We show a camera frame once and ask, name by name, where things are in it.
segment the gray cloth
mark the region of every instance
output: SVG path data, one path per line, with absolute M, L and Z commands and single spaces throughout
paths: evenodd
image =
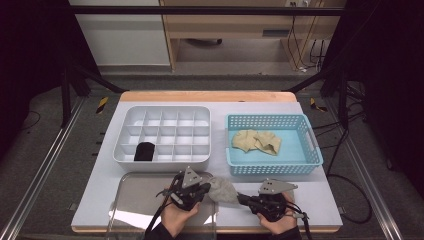
M 211 184 L 209 189 L 209 197 L 214 202 L 225 202 L 238 204 L 237 191 L 233 184 L 224 178 L 212 177 L 208 180 Z

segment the white plastic organizer tray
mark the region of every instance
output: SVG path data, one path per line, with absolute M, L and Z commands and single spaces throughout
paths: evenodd
M 137 145 L 155 145 L 152 161 L 134 161 Z M 114 159 L 127 171 L 175 172 L 207 168 L 211 152 L 210 111 L 202 106 L 134 106 L 125 116 Z

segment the white cabinet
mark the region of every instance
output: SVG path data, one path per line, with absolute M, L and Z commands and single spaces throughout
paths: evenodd
M 70 0 L 71 5 L 159 6 L 157 0 Z M 76 15 L 100 69 L 170 66 L 160 15 Z

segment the black sleeve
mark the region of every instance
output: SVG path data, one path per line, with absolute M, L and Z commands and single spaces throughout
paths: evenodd
M 278 235 L 272 235 L 269 240 L 302 240 L 299 227 L 292 228 Z
M 174 240 L 168 230 L 159 223 L 149 234 L 144 237 L 144 240 Z

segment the blue plastic basket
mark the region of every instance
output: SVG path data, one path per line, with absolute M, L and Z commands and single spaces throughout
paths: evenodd
M 323 158 L 304 114 L 229 114 L 226 117 L 227 162 L 232 175 L 309 174 Z M 276 156 L 232 147 L 240 130 L 271 131 L 282 139 Z

